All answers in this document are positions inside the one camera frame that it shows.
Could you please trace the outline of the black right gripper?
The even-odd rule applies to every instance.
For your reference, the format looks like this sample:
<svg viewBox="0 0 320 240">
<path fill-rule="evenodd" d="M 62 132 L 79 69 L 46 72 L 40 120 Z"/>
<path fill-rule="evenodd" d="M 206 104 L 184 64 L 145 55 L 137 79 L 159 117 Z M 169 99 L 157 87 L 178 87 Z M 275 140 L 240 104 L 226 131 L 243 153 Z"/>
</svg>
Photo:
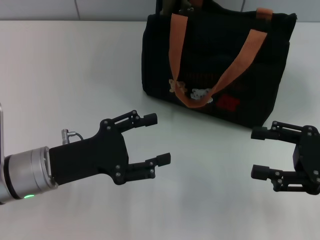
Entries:
<svg viewBox="0 0 320 240">
<path fill-rule="evenodd" d="M 293 153 L 295 171 L 282 171 L 268 166 L 253 165 L 251 178 L 270 179 L 275 192 L 320 193 L 320 133 L 311 125 L 298 126 L 274 121 L 267 127 L 254 127 L 251 138 L 256 140 L 279 140 L 296 144 Z"/>
</svg>

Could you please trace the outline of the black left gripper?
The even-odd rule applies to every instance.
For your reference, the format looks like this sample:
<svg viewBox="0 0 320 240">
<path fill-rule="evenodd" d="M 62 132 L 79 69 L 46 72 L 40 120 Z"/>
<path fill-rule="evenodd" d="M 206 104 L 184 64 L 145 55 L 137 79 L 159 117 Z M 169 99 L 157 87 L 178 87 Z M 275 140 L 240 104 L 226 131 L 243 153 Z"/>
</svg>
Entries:
<svg viewBox="0 0 320 240">
<path fill-rule="evenodd" d="M 150 127 L 158 123 L 156 113 L 140 116 L 136 110 L 100 122 L 98 132 L 87 139 L 49 149 L 50 170 L 58 185 L 106 174 L 116 185 L 127 181 L 154 179 L 155 167 L 171 163 L 171 154 L 165 153 L 144 162 L 129 164 L 123 132 Z"/>
</svg>

